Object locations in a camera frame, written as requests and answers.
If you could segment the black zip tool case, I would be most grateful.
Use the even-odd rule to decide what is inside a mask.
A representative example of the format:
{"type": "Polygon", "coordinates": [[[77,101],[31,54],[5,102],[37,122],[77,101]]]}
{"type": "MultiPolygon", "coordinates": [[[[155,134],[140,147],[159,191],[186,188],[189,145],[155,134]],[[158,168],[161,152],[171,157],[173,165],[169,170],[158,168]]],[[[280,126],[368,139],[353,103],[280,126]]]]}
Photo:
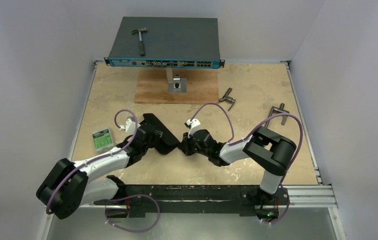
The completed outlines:
{"type": "Polygon", "coordinates": [[[154,147],[158,153],[167,155],[178,147],[180,141],[153,113],[144,113],[143,118],[143,123],[151,125],[156,132],[161,133],[154,147]]]}

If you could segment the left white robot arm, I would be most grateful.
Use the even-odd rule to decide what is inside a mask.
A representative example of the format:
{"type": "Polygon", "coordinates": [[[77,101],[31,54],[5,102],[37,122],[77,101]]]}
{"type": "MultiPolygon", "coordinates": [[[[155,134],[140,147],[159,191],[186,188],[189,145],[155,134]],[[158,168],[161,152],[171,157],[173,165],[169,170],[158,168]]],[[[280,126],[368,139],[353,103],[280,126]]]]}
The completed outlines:
{"type": "Polygon", "coordinates": [[[141,160],[148,149],[155,148],[167,128],[142,122],[135,136],[100,154],[80,162],[59,160],[39,186],[36,197],[46,206],[48,214],[65,219],[80,206],[87,185],[112,171],[125,169],[141,160]]]}

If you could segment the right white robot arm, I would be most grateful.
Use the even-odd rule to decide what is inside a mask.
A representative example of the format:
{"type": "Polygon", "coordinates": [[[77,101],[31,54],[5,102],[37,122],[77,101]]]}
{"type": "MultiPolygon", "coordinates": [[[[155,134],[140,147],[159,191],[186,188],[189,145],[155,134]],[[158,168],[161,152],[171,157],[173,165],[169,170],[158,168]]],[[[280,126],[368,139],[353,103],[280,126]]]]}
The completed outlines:
{"type": "Polygon", "coordinates": [[[262,126],[234,144],[217,142],[206,129],[186,132],[178,149],[186,156],[203,155],[217,167],[252,159],[264,169],[257,196],[265,204],[276,199],[277,189],[299,152],[292,140],[262,126]]]}

